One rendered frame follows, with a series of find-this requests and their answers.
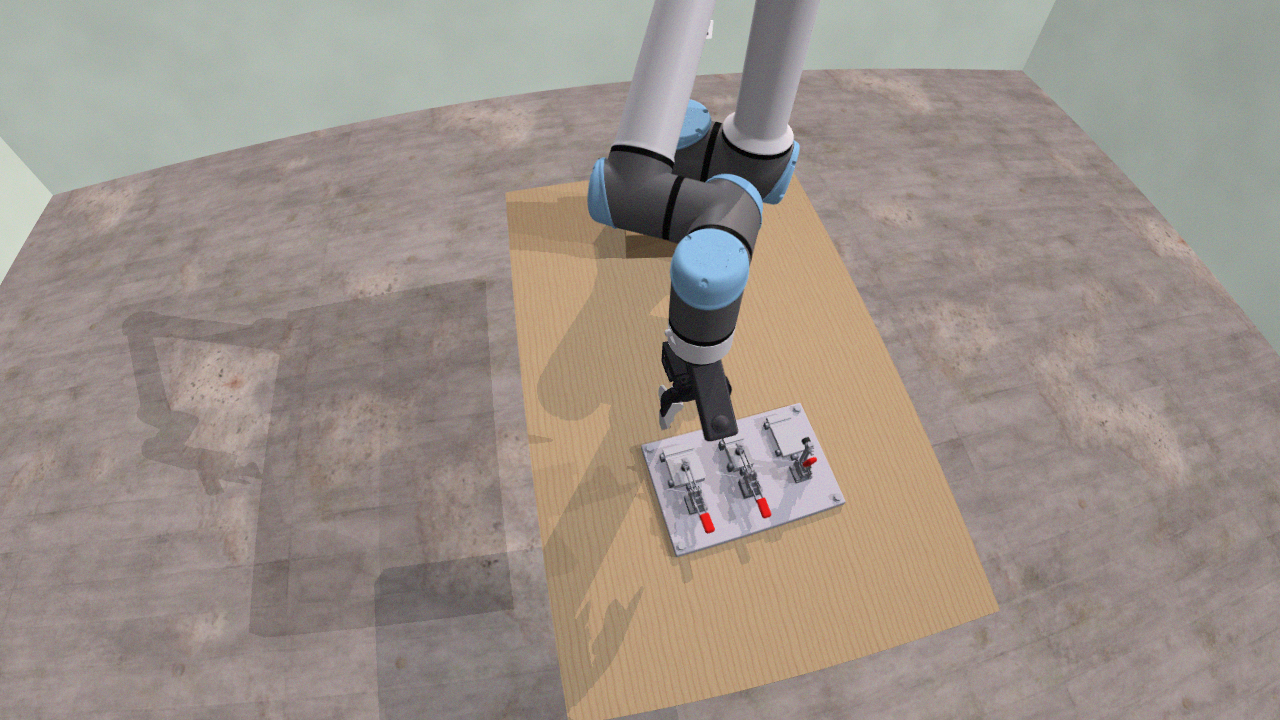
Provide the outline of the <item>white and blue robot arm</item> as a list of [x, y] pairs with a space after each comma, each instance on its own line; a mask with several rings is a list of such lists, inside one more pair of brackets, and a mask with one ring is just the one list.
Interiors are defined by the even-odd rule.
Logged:
[[819, 5], [755, 0], [736, 115], [721, 123], [690, 99], [716, 0], [655, 0], [609, 158], [588, 186], [594, 222], [680, 242], [666, 337], [684, 361], [713, 363], [687, 364], [710, 442], [739, 434], [721, 359], [763, 202], [781, 202], [794, 176], [800, 145], [788, 118]]

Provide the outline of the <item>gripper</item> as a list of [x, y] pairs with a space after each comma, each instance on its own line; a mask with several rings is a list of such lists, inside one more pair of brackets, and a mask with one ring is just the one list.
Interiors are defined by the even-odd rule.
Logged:
[[662, 345], [660, 363], [664, 366], [669, 382], [673, 382], [669, 389], [667, 389], [666, 386], [660, 386], [658, 389], [658, 395], [660, 398], [659, 424], [660, 424], [660, 430], [666, 430], [669, 428], [669, 424], [675, 421], [675, 415], [684, 409], [682, 402], [689, 402], [695, 400], [692, 393], [691, 380], [689, 377], [687, 364], [692, 366], [707, 366], [710, 365], [712, 363], [692, 364], [684, 361], [682, 357], [678, 357], [673, 352], [673, 350], [669, 348], [668, 341], [663, 342]]

